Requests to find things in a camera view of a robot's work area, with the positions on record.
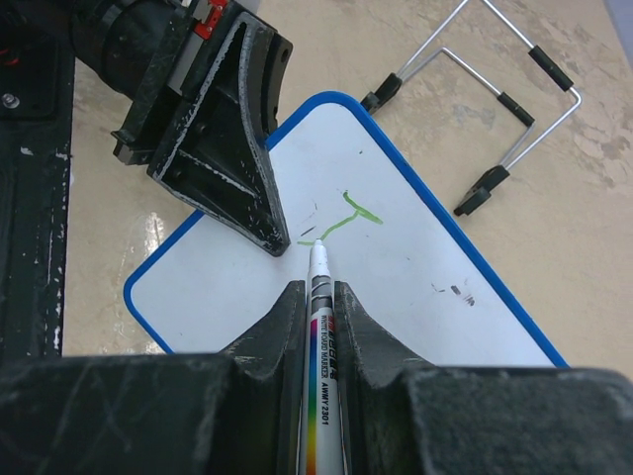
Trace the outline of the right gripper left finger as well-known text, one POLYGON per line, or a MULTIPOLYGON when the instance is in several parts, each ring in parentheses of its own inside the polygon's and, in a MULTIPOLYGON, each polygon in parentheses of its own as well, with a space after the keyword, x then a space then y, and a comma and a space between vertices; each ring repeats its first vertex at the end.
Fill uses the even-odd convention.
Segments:
POLYGON ((217 353, 24 360, 1 371, 5 474, 292 474, 306 290, 217 353))

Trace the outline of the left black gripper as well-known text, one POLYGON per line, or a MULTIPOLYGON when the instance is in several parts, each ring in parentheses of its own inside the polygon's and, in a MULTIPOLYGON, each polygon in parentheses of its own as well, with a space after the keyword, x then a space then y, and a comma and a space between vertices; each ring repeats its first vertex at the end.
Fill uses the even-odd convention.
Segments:
POLYGON ((118 160, 146 165, 157 150, 155 181, 282 255, 290 238, 265 141, 278 128, 292 43, 250 12, 237 16, 234 1, 71 1, 68 36, 75 55, 133 102, 113 133, 118 160), (234 22, 236 70, 209 72, 234 22))

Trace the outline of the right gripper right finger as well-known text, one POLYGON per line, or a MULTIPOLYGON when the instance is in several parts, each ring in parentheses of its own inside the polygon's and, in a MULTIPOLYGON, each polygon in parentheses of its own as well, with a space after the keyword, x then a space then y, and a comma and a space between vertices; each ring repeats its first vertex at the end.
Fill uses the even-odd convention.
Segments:
POLYGON ((609 370, 439 367, 334 285, 352 474, 628 474, 632 384, 609 370))

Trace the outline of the white whiteboard marker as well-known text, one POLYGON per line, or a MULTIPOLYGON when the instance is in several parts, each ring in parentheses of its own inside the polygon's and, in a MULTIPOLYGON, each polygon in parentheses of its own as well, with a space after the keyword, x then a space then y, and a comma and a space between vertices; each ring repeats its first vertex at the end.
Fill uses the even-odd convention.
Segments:
POLYGON ((307 278, 300 474, 343 474, 342 426, 332 280, 327 251, 316 240, 307 278))

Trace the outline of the blue framed whiteboard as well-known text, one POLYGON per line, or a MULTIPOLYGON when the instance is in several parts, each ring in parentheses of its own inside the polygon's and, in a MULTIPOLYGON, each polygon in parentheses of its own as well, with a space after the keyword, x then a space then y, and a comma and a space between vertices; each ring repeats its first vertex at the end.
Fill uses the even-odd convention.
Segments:
POLYGON ((564 366, 389 138, 350 96, 307 100, 268 141, 291 237, 279 257, 192 214, 127 280, 125 303, 168 352, 215 352, 308 274, 322 239, 334 279, 427 361, 564 366))

